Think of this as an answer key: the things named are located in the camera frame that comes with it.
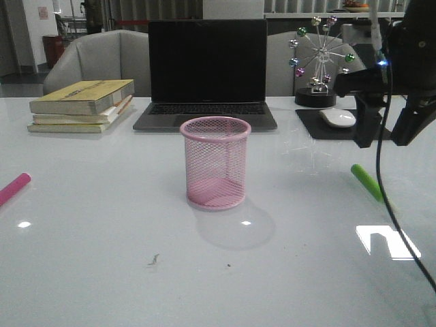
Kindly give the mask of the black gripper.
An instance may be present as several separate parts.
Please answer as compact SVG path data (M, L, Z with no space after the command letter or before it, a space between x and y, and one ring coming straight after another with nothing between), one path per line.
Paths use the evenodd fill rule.
M354 142L369 148L381 128L384 96L408 97L391 132L397 146L407 146L435 120L435 2L410 1L404 18L388 29L381 50L385 64L339 74L335 93L355 94Z

